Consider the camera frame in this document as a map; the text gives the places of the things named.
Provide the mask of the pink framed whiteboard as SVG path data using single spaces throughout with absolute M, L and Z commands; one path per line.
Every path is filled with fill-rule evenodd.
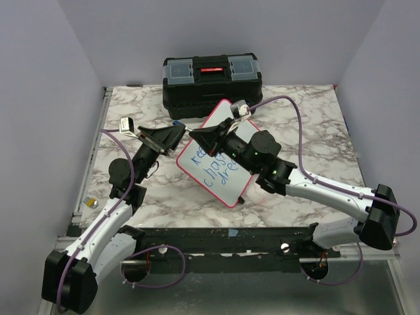
M 212 127 L 233 114 L 232 103 L 222 99 L 201 127 Z M 254 133 L 260 131 L 251 121 L 246 121 L 236 134 L 249 142 Z M 226 154 L 209 157 L 195 140 L 190 140 L 176 159 L 177 166 L 191 179 L 215 196 L 227 207 L 234 207 L 251 180 L 251 175 Z

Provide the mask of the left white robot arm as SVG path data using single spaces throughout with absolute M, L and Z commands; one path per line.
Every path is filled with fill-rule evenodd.
M 51 251 L 45 260 L 41 297 L 54 303 L 61 314 L 69 310 L 82 314 L 90 307 L 107 265 L 120 261 L 124 253 L 131 259 L 143 256 L 144 241 L 120 229 L 142 205 L 146 194 L 142 181 L 158 164 L 159 156 L 176 150 L 186 127 L 181 123 L 159 129 L 122 127 L 119 132 L 139 140 L 139 149 L 130 156 L 111 130 L 102 130 L 125 154 L 109 165 L 110 197 L 73 243 L 63 251 Z

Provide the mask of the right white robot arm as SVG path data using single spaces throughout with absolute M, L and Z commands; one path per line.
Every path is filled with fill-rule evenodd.
M 256 175 L 264 191 L 315 201 L 348 216 L 313 224 L 312 235 L 302 240 L 306 255 L 317 257 L 325 249 L 358 242 L 374 249 L 392 249 L 400 212 L 389 187 L 379 185 L 372 190 L 305 174 L 294 163 L 279 158 L 282 147 L 268 131 L 258 131 L 244 141 L 231 130 L 232 124 L 227 118 L 216 126 L 193 129 L 189 135 L 208 156 L 226 154 Z

